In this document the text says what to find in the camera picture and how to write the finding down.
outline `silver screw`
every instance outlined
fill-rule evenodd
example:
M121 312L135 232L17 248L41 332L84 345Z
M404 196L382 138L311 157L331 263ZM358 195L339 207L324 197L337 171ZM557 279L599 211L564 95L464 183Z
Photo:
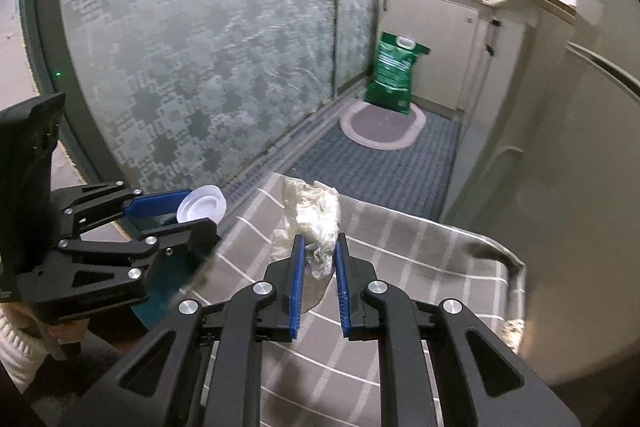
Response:
M183 315L193 315L198 311L198 303L189 299L188 301L182 301L178 306L178 310Z
M371 281L369 285L367 285L369 291L371 293L384 293L389 288L384 281Z
M129 277L129 279L140 279L140 276L142 275L142 270L140 268L132 268L131 270L129 270L129 273L127 273L127 277Z
M442 304L444 311L455 315L456 313L460 313L462 311L462 304L460 301L456 301L455 299L447 299Z
M267 295L271 293L271 290L273 290L273 286L267 281L260 281L254 284L254 292L258 295Z

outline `white knit sleeve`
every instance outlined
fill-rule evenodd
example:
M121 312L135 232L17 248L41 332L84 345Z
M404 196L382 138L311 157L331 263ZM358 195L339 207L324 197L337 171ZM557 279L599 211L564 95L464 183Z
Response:
M47 353L44 342L15 328L0 306L0 362L21 393L33 381Z

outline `gray plaid tablecloth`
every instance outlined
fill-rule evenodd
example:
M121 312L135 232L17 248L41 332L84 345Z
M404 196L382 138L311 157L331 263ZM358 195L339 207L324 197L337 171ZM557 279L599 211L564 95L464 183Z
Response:
M271 232L283 216L283 178L272 174L257 189L184 295L216 303L261 279ZM525 267L511 252L486 237L353 198L341 196L340 208L351 255L371 261L380 279L420 301L460 299L517 350ZM424 349L436 394L426 343ZM295 342L264 343L261 420L266 427L380 425L378 346L342 337L335 277L320 304L303 315Z

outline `blue rubber strip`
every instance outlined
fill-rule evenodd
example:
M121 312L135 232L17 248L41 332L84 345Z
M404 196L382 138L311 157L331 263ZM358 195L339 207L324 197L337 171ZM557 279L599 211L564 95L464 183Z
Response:
M302 290L305 280L305 236L300 239L298 247L298 258L296 259L296 271L294 272L293 285L291 288L291 300L289 303L289 334L293 339L298 337L300 329L300 315L302 314Z
M124 215L134 219L144 219L145 217L175 214L182 200L189 194L191 194L190 190L178 190L177 192L141 196L131 201L131 204L124 209Z
M347 282L347 274L344 270L344 259L342 257L342 248L340 241L335 242L335 280L338 289L338 307L340 308L340 325L342 326L342 334L349 336L351 331L351 307L349 303L349 285Z

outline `green bag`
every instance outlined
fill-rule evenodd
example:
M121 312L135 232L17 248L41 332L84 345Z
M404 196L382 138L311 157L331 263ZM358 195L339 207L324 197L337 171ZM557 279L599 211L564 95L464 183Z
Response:
M409 113L411 103L411 68L418 55L430 49L404 37L382 33L376 58L376 77L367 87L365 102Z

